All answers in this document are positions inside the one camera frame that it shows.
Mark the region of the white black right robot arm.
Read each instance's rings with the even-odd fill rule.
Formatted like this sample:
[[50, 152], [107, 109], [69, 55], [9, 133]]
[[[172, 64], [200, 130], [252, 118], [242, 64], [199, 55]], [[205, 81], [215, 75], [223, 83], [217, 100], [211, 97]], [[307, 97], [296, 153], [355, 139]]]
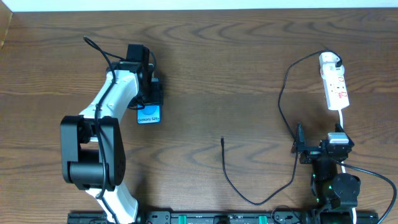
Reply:
[[339, 173], [337, 165], [348, 158], [354, 142], [340, 124], [317, 146], [308, 146], [302, 125], [296, 127], [292, 152], [298, 153], [301, 164], [312, 166], [311, 190], [318, 200], [317, 208], [308, 213], [312, 223], [347, 223], [358, 206], [361, 181], [348, 173]]

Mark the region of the blue screen Galaxy smartphone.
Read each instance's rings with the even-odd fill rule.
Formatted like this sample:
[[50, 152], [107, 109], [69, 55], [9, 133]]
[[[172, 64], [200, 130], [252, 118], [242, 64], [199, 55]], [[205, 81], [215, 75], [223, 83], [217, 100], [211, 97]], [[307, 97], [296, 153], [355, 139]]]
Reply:
[[154, 124], [161, 121], [161, 106], [148, 105], [139, 106], [137, 108], [137, 123], [138, 124]]

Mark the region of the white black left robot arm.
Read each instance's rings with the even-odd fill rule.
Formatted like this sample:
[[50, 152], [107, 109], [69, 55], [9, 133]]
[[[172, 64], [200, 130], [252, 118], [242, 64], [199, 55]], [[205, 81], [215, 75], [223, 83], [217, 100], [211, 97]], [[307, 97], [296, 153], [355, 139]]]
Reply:
[[138, 124], [161, 121], [162, 86], [154, 73], [154, 54], [144, 45], [130, 44], [125, 57], [108, 63], [104, 85], [78, 115], [60, 123], [62, 175], [96, 199], [103, 212], [69, 213], [68, 223], [137, 223], [139, 202], [124, 183], [126, 155], [120, 123], [127, 110]]

